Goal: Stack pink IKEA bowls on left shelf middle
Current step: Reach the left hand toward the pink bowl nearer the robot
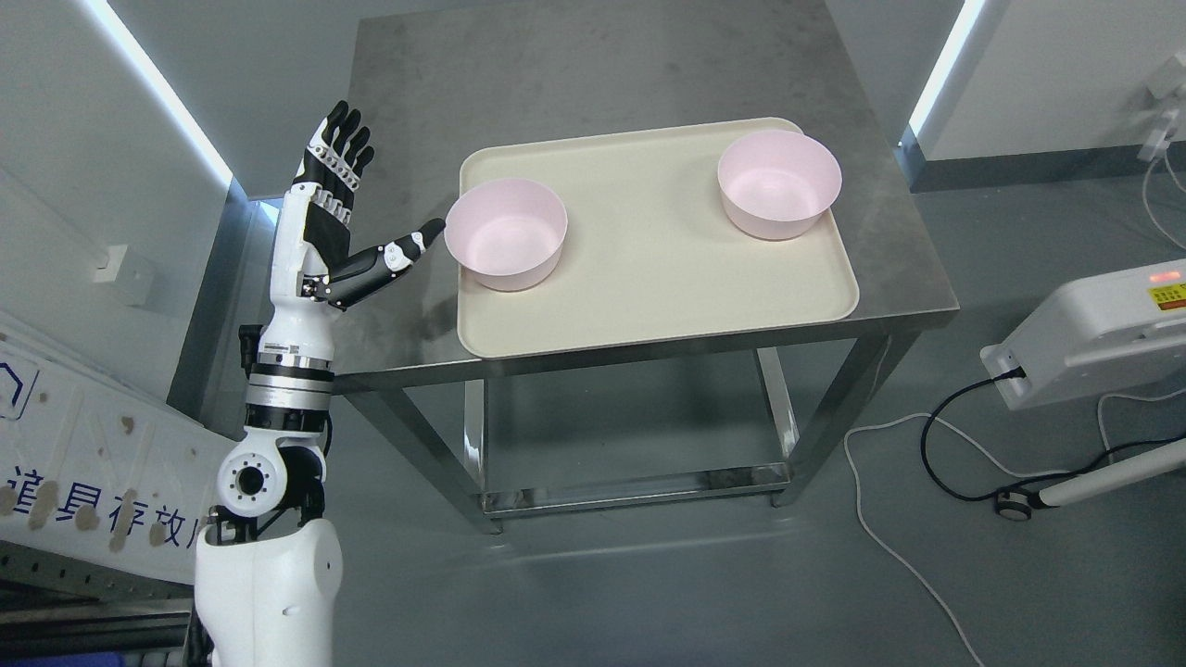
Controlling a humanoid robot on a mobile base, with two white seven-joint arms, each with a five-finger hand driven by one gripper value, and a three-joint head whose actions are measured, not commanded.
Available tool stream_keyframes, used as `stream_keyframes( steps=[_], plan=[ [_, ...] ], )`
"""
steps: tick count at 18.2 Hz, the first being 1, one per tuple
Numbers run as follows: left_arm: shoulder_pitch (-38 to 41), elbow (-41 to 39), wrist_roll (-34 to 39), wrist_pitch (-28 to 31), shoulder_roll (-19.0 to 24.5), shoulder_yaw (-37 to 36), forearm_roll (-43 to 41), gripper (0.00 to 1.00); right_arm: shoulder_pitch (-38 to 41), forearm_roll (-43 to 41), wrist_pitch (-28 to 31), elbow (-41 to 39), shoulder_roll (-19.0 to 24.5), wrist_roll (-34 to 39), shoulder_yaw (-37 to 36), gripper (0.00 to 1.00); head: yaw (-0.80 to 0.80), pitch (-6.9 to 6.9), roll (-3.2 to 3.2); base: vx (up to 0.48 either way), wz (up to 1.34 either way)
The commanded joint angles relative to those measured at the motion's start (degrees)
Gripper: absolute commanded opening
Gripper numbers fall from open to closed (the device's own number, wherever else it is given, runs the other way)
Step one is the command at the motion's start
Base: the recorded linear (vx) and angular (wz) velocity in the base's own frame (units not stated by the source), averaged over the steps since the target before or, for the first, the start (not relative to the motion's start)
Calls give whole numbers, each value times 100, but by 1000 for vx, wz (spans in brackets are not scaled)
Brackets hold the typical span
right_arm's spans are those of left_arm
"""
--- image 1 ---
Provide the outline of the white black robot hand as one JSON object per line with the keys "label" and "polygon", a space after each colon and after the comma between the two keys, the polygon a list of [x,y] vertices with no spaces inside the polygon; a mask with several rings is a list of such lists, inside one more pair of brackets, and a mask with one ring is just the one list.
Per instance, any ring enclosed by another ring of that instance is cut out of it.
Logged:
{"label": "white black robot hand", "polygon": [[272,247],[272,320],[330,320],[397,282],[445,231],[436,217],[385,244],[350,250],[361,176],[374,160],[370,134],[361,112],[340,100],[302,150]]}

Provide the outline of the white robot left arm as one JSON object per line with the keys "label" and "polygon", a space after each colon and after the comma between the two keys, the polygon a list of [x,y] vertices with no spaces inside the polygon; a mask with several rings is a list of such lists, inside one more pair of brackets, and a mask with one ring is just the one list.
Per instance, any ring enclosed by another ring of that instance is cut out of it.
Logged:
{"label": "white robot left arm", "polygon": [[330,666],[344,564],[325,512],[332,440],[325,358],[238,329],[246,434],[215,476],[196,533],[191,666]]}

